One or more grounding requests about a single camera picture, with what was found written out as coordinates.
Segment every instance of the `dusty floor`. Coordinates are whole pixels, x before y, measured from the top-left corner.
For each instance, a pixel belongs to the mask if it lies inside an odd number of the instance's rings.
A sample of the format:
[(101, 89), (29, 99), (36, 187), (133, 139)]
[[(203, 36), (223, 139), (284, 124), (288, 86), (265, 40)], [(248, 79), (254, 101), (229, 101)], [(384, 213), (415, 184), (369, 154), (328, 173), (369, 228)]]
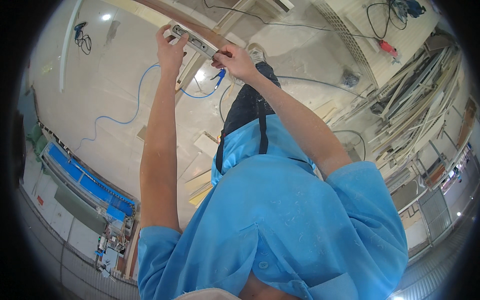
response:
[[(223, 15), (220, 9), (211, 11), (201, 0), (180, 1), (214, 21)], [(219, 2), (222, 5), (232, 4)], [(307, 0), (293, 0), (295, 9), (283, 21), (292, 24), (326, 26), (327, 21)], [(60, 55), (65, 26), (68, 23), (75, 1), (64, 1), (47, 24), (34, 49), (29, 80), (36, 89), (40, 120), (72, 150), (80, 145), (82, 138), (94, 138), (94, 121), (106, 115), (120, 121), (130, 120), (136, 111), (139, 81), (144, 71), (157, 62), (155, 33), (151, 23), (100, 0), (85, 0), (81, 6), (78, 23), (88, 21), (84, 33), (92, 39), (90, 55), (85, 55), (77, 45), (68, 49), (65, 91), (59, 92)], [(269, 17), (258, 7), (251, 12)], [(104, 21), (102, 16), (110, 14)], [(265, 25), (258, 19), (243, 16), (231, 32), (246, 44), (260, 43), (266, 50), (267, 62), (277, 75), (296, 76), (341, 84), (344, 69), (358, 72), (358, 67), (340, 37), (332, 32), (306, 27)], [(187, 51), (187, 57), (193, 55)], [(200, 69), (185, 90), (202, 96), (212, 91), (216, 81), (209, 79), (217, 73), (209, 63)], [(83, 141), (75, 152), (81, 160), (97, 173), (140, 198), (139, 167), (143, 142), (137, 132), (147, 124), (150, 107), (159, 81), (159, 68), (149, 71), (142, 82), (140, 106), (136, 118), (127, 125), (100, 119), (96, 126), (96, 140)], [(334, 100), (339, 109), (347, 108), (355, 97), (345, 91), (323, 84), (281, 79), (282, 88), (311, 109)], [(351, 90), (361, 93), (370, 83), (360, 77), (360, 82)], [(178, 208), (180, 225), (185, 227), (195, 211), (188, 203), (183, 184), (211, 168), (212, 158), (202, 153), (193, 142), (206, 131), (217, 136), (223, 123), (219, 115), (219, 100), (230, 85), (226, 77), (218, 90), (208, 98), (194, 99), (183, 95), (177, 104), (178, 146)], [(228, 109), (240, 90), (235, 86), (230, 98), (222, 103), (222, 113)], [(361, 122), (342, 129), (362, 131), (377, 121), (369, 114)], [(342, 141), (355, 136), (344, 134)]]

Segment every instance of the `right hand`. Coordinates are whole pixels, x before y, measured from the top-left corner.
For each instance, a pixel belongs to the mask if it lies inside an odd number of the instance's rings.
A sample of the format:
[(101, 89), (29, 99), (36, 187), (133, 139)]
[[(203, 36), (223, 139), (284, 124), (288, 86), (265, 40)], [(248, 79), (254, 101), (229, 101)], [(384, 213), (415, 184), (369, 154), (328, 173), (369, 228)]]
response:
[(235, 45), (225, 45), (213, 55), (212, 67), (227, 68), (236, 78), (246, 84), (259, 74), (247, 51)]

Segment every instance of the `shirt button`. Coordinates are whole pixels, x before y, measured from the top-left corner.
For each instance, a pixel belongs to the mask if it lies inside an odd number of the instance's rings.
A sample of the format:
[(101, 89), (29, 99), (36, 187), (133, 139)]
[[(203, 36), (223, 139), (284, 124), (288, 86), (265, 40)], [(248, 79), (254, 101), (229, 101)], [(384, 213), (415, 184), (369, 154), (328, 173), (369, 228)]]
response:
[(267, 262), (259, 262), (258, 267), (260, 269), (266, 269), (266, 268), (268, 268), (268, 263)]

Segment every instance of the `red power tool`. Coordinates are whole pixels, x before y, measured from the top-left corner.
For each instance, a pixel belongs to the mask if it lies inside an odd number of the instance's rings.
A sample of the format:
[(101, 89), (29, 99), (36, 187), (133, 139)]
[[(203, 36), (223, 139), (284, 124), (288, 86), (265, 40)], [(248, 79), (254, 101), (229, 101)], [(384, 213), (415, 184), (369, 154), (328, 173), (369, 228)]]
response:
[(392, 45), (388, 44), (387, 42), (385, 42), (382, 39), (377, 39), (376, 38), (376, 40), (377, 40), (378, 46), (380, 46), (380, 49), (387, 52), (388, 54), (390, 54), (393, 57), (392, 64), (394, 64), (396, 62), (400, 63), (401, 55), (396, 48), (394, 48)]

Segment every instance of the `blue short-sleeve shirt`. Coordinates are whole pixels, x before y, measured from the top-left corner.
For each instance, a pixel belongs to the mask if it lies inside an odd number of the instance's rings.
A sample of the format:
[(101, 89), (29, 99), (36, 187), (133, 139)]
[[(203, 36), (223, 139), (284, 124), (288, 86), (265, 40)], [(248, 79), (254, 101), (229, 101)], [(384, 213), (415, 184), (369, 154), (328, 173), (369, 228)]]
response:
[(258, 127), (254, 120), (225, 138), (224, 175), (214, 158), (214, 187), (182, 235), (140, 231), (142, 299), (203, 288), (238, 296), (251, 270), (301, 299), (385, 299), (406, 267), (407, 240), (375, 164), (352, 163), (321, 181), (276, 115), (267, 116), (268, 152), (256, 155)]

